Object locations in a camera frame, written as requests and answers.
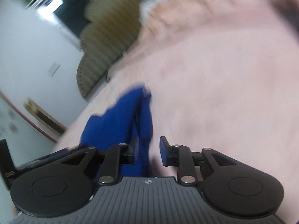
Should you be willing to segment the blue knit sweater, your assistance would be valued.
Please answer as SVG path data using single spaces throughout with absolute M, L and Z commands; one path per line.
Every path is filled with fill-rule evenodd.
M 153 135 L 150 102 L 152 94 L 140 85 L 132 88 L 107 109 L 103 115 L 89 117 L 81 134 L 80 147 L 108 150 L 112 145 L 130 143 L 139 138 L 137 162 L 121 167 L 122 176 L 148 177 L 151 175 L 149 146 Z

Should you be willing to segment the white wardrobe door with flowers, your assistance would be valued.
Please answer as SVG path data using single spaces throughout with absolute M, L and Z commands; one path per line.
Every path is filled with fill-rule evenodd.
M 52 152 L 59 135 L 36 126 L 1 93 L 1 139 L 6 140 L 15 166 Z

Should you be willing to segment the gold tower fan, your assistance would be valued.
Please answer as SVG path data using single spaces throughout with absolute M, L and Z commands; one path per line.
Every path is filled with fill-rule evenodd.
M 57 135 L 63 135 L 66 131 L 66 127 L 53 118 L 49 113 L 42 109 L 38 104 L 36 104 L 32 99 L 28 98 L 23 103 L 24 108 L 41 124 L 50 129 Z

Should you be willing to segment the pink floral bed sheet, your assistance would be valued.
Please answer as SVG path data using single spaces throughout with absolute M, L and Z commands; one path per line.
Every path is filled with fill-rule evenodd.
M 152 94 L 149 157 L 162 175 L 159 138 L 213 148 L 277 178 L 278 216 L 298 221 L 298 34 L 279 14 L 298 0 L 166 0 L 112 68 L 109 83 L 59 140 L 75 147 L 89 117 L 128 90 Z

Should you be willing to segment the olive green padded headboard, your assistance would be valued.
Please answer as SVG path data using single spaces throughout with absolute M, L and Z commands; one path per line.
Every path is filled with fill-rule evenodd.
M 144 0 L 92 0 L 84 10 L 89 24 L 80 33 L 83 57 L 76 81 L 86 98 L 108 69 L 136 41 L 140 32 L 139 5 Z

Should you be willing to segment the white crumpled cloth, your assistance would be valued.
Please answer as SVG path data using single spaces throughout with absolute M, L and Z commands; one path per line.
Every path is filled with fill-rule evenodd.
M 145 25 L 147 19 L 150 17 L 151 11 L 160 3 L 167 0 L 143 0 L 139 4 L 139 22 Z

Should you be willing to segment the white wall socket panel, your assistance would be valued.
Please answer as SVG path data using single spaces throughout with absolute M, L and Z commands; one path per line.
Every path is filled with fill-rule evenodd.
M 53 77 L 53 76 L 55 75 L 55 73 L 57 72 L 57 70 L 59 69 L 59 67 L 60 67 L 60 64 L 54 62 L 54 63 L 50 66 L 50 68 L 49 68 L 49 70 L 48 70 L 48 75 L 49 75 L 50 77 Z

